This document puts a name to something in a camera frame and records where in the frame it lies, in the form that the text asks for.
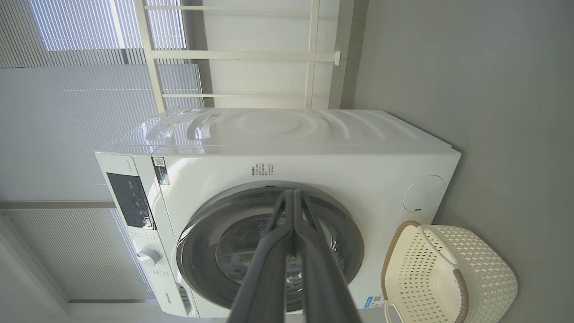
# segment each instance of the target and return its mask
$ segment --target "gray wall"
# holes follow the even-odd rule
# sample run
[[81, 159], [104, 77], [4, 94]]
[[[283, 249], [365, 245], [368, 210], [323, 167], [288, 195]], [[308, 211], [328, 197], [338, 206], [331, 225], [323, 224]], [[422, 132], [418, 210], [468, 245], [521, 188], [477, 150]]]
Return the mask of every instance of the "gray wall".
[[519, 292], [501, 322], [572, 321], [574, 2], [371, 1], [354, 109], [463, 157], [436, 217], [490, 244]]

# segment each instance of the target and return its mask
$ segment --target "window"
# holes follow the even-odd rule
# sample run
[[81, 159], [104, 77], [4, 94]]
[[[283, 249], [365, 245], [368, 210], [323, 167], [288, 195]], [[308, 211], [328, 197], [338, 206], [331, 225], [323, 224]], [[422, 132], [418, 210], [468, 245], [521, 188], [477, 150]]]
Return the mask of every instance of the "window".
[[[132, 0], [30, 0], [30, 7], [48, 51], [142, 48]], [[150, 24], [156, 48], [185, 49], [181, 10], [152, 10]]]

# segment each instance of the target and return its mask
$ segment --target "pleated blind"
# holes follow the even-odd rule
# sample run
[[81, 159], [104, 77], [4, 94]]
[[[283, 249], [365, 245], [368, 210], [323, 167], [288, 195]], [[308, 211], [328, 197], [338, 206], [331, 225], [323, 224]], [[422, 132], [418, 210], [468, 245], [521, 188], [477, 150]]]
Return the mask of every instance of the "pleated blind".
[[[158, 49], [186, 49], [179, 10], [150, 20]], [[197, 65], [160, 63], [165, 93], [201, 92]], [[0, 99], [0, 201], [111, 201], [94, 150], [157, 115], [133, 1], [0, 1]], [[69, 299], [154, 298], [117, 210], [3, 212]]]
[[68, 299], [151, 299], [116, 209], [4, 210]]
[[[0, 24], [0, 68], [145, 64], [132, 0], [4, 0]], [[150, 25], [157, 49], [186, 49], [181, 10], [151, 10]]]

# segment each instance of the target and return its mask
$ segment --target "qr code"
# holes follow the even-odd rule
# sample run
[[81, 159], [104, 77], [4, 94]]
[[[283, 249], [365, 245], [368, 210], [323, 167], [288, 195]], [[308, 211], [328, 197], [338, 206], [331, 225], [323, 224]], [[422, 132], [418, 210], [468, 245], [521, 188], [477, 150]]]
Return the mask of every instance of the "qr code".
[[165, 167], [165, 161], [163, 157], [154, 157], [153, 164], [157, 167]]

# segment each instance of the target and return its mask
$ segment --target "control panel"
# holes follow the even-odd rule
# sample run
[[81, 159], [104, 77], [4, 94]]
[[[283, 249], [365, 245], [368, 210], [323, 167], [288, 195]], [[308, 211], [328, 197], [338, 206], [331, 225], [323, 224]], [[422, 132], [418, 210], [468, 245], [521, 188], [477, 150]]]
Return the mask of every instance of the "control panel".
[[106, 173], [128, 226], [155, 230], [156, 225], [138, 176]]
[[125, 228], [146, 277], [164, 312], [193, 315], [193, 307], [174, 280], [139, 176], [106, 173], [117, 206], [126, 220]]

